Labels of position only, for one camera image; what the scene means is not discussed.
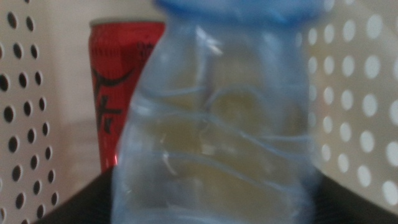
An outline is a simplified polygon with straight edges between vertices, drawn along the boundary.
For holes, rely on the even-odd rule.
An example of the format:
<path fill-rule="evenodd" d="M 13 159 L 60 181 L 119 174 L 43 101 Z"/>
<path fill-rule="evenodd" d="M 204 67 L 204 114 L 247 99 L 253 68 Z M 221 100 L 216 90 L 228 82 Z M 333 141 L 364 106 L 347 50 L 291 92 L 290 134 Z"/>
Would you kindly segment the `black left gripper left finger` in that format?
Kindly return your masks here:
<path fill-rule="evenodd" d="M 100 174 L 81 191 L 36 224 L 110 224 L 112 168 Z"/>

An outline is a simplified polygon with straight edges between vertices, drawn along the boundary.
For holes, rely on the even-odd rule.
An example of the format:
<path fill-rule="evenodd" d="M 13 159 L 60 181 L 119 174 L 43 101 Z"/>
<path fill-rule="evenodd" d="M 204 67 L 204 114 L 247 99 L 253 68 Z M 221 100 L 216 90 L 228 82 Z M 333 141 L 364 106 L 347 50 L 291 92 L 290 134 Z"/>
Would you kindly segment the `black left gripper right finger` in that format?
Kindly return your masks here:
<path fill-rule="evenodd" d="M 324 174 L 313 195 L 314 224 L 397 224 L 397 215 L 371 203 Z"/>

